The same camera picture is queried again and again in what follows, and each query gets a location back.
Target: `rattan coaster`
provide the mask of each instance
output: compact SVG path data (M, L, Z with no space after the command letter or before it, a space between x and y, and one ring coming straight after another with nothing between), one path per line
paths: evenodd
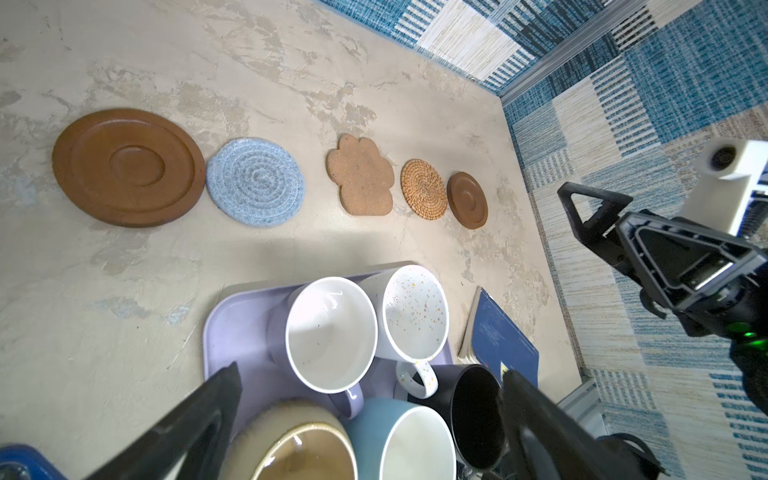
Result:
M448 208L442 178L424 160L410 160L402 168L400 187L408 205L422 218L437 220Z

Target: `concrete countertop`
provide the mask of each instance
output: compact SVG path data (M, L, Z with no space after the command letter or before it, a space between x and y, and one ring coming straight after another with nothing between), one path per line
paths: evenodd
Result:
M312 0L10 0L0 5L0 444L28 443L81 478L203 381L211 308L243 284L288 284L413 260L449 299L454 352L483 286L541 352L557 401L580 384L499 99ZM80 211L51 149L92 111L171 119L206 159L226 141L286 148L301 211L247 227L203 193L162 227ZM351 217L325 172L341 133L400 167L484 187L488 223L417 217L399 189L386 217Z

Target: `light blue mug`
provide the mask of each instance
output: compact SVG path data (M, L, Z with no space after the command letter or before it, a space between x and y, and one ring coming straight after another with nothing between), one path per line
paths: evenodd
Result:
M342 419L357 457L359 480L454 480L456 453L445 420L429 407L366 399Z

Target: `paw-shaped cork coaster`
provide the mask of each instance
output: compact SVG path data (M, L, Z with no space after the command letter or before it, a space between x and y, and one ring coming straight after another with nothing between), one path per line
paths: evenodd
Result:
M402 195L411 209L421 218L437 220L448 208L448 198L442 178L424 160L409 160L400 172Z
M395 184L395 171L373 140L342 135L339 148L328 154L326 169L339 185L341 204L350 214L386 215L392 211L389 189Z

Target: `brown saucer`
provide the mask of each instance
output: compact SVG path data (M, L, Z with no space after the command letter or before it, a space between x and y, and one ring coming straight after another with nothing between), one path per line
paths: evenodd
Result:
M461 225L474 230L488 220L488 201L477 180L466 172L448 179L448 204Z
M205 160L192 138L173 122L132 108L79 118L61 132L52 157L69 199L122 227L176 220L205 186Z

